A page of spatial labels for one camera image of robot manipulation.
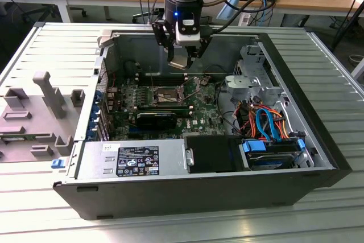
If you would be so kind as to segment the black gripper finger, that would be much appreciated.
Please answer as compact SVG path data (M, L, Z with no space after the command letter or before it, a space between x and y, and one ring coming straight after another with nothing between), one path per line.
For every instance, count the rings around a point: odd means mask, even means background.
M157 19L152 23L152 29L156 42L167 52L167 61L172 61L174 57L174 28L166 20Z
M192 61L199 59L203 56L207 47L213 38L213 31L204 31L202 32L199 40L194 42L192 46L189 46L189 58Z

